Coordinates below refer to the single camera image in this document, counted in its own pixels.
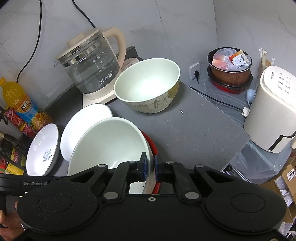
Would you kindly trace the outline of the person right hand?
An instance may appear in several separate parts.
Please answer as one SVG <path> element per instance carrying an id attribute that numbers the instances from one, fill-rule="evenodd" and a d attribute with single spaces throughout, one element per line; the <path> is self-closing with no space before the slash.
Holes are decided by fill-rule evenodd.
<path id="1" fill-rule="evenodd" d="M 4 227 L 1 228 L 0 233 L 4 240 L 15 240 L 25 232 L 25 229 L 23 228 L 21 220 L 16 211 L 17 205 L 18 201 L 15 202 L 15 210 L 9 214 L 4 214 L 4 212 L 1 210 L 0 221 L 1 225 Z"/>

